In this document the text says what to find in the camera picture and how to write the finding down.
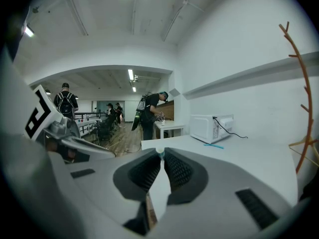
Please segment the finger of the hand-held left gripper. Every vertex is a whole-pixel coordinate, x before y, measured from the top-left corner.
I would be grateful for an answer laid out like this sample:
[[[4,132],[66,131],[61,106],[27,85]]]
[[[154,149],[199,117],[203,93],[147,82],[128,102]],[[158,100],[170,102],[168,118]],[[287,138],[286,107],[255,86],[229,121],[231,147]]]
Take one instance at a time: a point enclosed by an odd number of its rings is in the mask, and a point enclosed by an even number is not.
[[[61,145],[67,151],[75,153],[75,160],[102,160],[115,158],[115,153],[82,138],[69,136],[61,140]]]

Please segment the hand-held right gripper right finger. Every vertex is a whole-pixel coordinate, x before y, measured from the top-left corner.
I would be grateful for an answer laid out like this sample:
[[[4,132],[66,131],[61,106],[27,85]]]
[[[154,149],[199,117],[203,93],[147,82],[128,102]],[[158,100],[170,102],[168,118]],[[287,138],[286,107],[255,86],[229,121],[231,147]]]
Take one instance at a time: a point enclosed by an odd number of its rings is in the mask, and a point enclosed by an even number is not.
[[[239,166],[166,148],[171,194],[156,225],[158,239],[277,239],[289,203]]]

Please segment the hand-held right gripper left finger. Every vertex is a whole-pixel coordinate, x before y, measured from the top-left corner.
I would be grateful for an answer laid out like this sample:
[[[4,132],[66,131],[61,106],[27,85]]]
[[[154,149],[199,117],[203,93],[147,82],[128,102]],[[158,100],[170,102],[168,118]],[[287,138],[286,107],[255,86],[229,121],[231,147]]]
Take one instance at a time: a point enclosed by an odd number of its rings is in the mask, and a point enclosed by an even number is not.
[[[86,236],[161,236],[150,227],[147,194],[161,169],[154,149],[69,165]]]

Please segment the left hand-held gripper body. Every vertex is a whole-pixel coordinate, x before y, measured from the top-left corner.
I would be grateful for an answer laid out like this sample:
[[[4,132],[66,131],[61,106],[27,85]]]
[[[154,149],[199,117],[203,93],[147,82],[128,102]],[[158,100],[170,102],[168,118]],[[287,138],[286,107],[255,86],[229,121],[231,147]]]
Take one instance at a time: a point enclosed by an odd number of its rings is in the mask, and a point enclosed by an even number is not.
[[[26,126],[24,135],[36,141],[42,133],[56,139],[69,136],[80,137],[80,131],[75,121],[65,117],[54,105],[44,88],[39,85],[33,93],[39,98]]]

